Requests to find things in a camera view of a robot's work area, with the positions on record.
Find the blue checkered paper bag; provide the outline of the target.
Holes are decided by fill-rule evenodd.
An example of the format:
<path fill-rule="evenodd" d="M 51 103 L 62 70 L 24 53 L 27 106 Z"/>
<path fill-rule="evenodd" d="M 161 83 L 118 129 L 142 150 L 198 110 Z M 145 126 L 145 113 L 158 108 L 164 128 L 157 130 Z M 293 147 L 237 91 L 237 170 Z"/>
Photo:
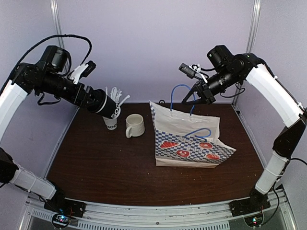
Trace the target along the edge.
<path fill-rule="evenodd" d="M 236 149 L 220 139 L 220 118 L 184 113 L 149 102 L 157 166 L 215 168 Z"/>

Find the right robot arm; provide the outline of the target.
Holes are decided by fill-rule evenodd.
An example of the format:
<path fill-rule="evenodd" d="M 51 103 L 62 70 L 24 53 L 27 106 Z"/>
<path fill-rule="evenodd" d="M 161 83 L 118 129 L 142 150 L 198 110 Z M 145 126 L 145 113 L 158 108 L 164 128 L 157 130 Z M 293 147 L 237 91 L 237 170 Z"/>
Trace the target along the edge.
<path fill-rule="evenodd" d="M 275 139 L 272 156 L 261 177 L 251 189 L 249 198 L 235 201 L 234 208 L 259 210 L 267 201 L 267 194 L 281 178 L 292 159 L 306 127 L 307 110 L 279 82 L 267 63 L 252 53 L 233 55 L 225 45 L 215 46 L 207 54 L 216 74 L 203 77 L 201 67 L 182 63 L 179 70 L 187 77 L 196 78 L 182 103 L 186 105 L 212 104 L 215 95 L 225 92 L 230 86 L 247 81 L 256 88 L 281 117 L 285 127 Z"/>

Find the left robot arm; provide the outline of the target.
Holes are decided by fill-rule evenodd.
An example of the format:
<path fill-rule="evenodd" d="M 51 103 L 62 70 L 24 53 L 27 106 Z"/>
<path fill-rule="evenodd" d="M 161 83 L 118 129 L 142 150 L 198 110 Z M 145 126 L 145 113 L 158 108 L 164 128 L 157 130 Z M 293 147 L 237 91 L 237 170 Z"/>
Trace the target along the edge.
<path fill-rule="evenodd" d="M 0 87 L 22 53 L 0 47 Z M 16 163 L 38 176 L 46 177 L 77 107 L 61 100 L 55 105 L 37 104 L 34 93 L 27 96 L 14 114 L 0 143 Z M 27 192 L 14 185 L 0 189 L 0 207 L 22 206 Z"/>

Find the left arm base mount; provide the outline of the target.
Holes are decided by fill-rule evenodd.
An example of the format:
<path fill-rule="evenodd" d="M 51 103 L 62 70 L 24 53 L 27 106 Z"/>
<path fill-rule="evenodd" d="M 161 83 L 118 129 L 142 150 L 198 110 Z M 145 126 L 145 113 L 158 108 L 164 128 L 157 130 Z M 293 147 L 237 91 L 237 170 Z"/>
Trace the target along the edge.
<path fill-rule="evenodd" d="M 78 219 L 82 218 L 85 212 L 86 204 L 81 201 L 74 201 L 69 199 L 62 199 L 59 203 L 53 200 L 46 200 L 40 198 L 44 203 L 44 209 L 53 211 L 51 218 L 52 225 L 62 230 L 69 226 L 76 226 Z"/>

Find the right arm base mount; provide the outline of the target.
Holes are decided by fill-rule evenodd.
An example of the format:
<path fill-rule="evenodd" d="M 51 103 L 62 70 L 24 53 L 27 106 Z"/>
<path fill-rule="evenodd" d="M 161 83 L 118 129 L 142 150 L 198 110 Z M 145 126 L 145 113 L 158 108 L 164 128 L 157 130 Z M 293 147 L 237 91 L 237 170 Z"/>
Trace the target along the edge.
<path fill-rule="evenodd" d="M 260 203 L 254 202 L 250 197 L 233 200 L 229 203 L 229 207 L 233 217 L 242 216 L 245 223 L 252 228 L 261 227 L 264 223 L 263 211 L 271 207 L 268 200 L 261 201 Z"/>

